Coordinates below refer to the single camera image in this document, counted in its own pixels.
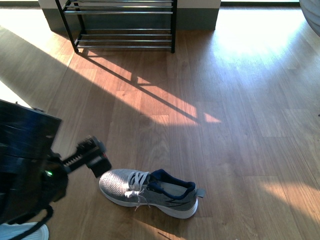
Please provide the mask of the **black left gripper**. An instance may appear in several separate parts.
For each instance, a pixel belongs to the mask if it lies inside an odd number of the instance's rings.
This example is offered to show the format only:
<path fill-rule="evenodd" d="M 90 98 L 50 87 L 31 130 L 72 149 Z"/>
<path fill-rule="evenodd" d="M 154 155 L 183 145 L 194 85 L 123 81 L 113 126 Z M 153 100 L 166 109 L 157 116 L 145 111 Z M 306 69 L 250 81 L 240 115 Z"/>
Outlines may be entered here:
<path fill-rule="evenodd" d="M 112 168 L 104 144 L 89 136 L 73 155 L 52 151 L 61 119 L 0 102 L 0 222 L 24 223 L 66 195 L 68 175 L 86 165 L 95 177 Z"/>

